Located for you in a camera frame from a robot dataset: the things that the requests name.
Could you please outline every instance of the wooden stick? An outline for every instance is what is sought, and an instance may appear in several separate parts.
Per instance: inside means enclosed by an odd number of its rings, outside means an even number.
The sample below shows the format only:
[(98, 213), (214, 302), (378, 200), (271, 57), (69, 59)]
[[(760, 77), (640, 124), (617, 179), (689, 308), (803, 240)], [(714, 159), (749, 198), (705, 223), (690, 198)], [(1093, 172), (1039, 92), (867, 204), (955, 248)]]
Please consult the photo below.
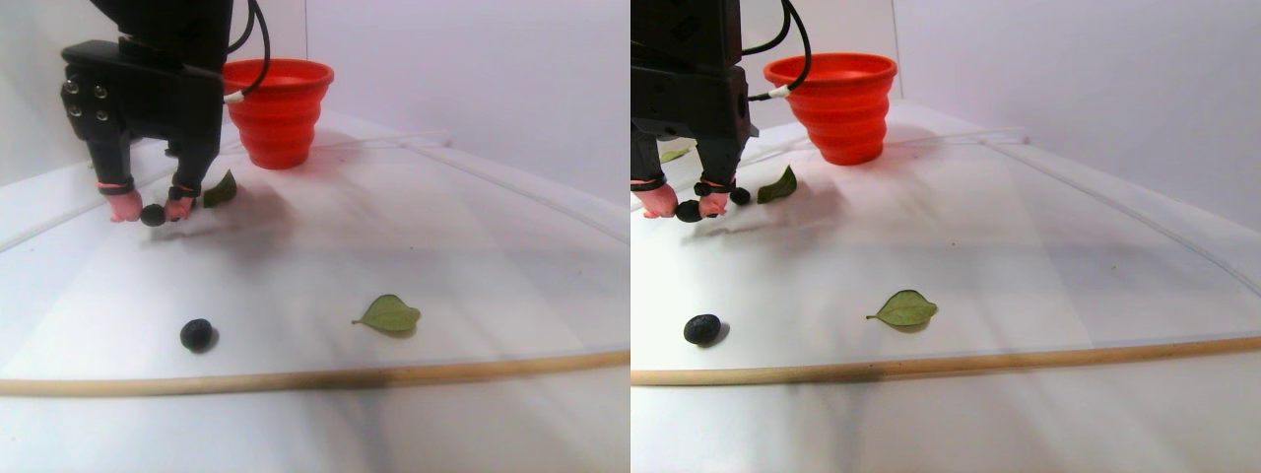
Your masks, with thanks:
[(421, 365), (188, 378), (100, 381), (0, 380), (0, 396), (130, 397), (280, 390), (396, 387), (591, 370), (629, 363), (630, 352), (620, 351), (483, 363)]
[(1068, 349), (1055, 352), (980, 354), (950, 358), (918, 358), (784, 366), (736, 370), (632, 370), (632, 386), (733, 386), (806, 382), (876, 381), (888, 377), (962, 373), (992, 370), (1021, 370), (1103, 363), (1127, 363), (1261, 349), (1261, 337), (1206, 342), (1164, 343), (1140, 347)]

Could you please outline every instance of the dried leaf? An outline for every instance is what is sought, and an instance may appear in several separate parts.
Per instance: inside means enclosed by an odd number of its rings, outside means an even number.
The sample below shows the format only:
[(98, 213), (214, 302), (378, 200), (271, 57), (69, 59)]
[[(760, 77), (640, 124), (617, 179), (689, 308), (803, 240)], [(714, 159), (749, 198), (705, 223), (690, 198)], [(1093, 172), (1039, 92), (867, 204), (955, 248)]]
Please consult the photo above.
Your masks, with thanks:
[(898, 291), (875, 315), (868, 319), (880, 319), (889, 325), (919, 325), (928, 322), (937, 313), (937, 304), (929, 303), (917, 291), (910, 289)]
[(672, 160), (682, 158), (683, 155), (686, 155), (686, 154), (689, 154), (691, 151), (692, 151), (692, 146), (687, 146), (687, 148), (683, 148), (683, 149), (676, 149), (673, 151), (666, 151), (666, 153), (661, 154), (661, 161), (662, 163), (670, 163)]
[(758, 203), (768, 203), (770, 201), (792, 196), (797, 192), (797, 174), (793, 174), (792, 166), (784, 169), (784, 174), (779, 177), (774, 184), (763, 185), (758, 189)]
[(364, 324), (385, 332), (407, 332), (416, 328), (420, 310), (407, 307), (397, 295), (386, 294), (372, 301), (362, 319), (351, 324)]
[(233, 197), (236, 197), (236, 178), (232, 177), (232, 170), (230, 169), (213, 189), (202, 193), (202, 207), (211, 208), (232, 201)]

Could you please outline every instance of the black ball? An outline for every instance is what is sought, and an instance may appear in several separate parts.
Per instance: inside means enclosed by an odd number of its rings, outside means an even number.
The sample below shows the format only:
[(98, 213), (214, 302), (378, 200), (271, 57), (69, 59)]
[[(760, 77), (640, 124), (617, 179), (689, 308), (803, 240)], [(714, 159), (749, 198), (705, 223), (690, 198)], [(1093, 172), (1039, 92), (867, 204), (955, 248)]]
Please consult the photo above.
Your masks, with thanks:
[(683, 325), (683, 338), (694, 344), (709, 344), (718, 339), (721, 329), (723, 322), (716, 315), (696, 315)]
[(161, 208), (161, 204), (148, 204), (140, 209), (140, 221), (150, 227), (166, 223), (166, 209)]
[(184, 324), (184, 329), (179, 330), (179, 343), (184, 344), (184, 348), (192, 351), (206, 349), (211, 344), (211, 336), (214, 329), (211, 328), (211, 323), (206, 319), (197, 319)]
[(675, 208), (675, 217), (687, 223), (696, 223), (701, 221), (701, 203), (700, 201), (685, 201)]
[(749, 194), (749, 189), (738, 187), (735, 190), (731, 190), (731, 202), (735, 202), (736, 206), (748, 206), (752, 199), (753, 196)]

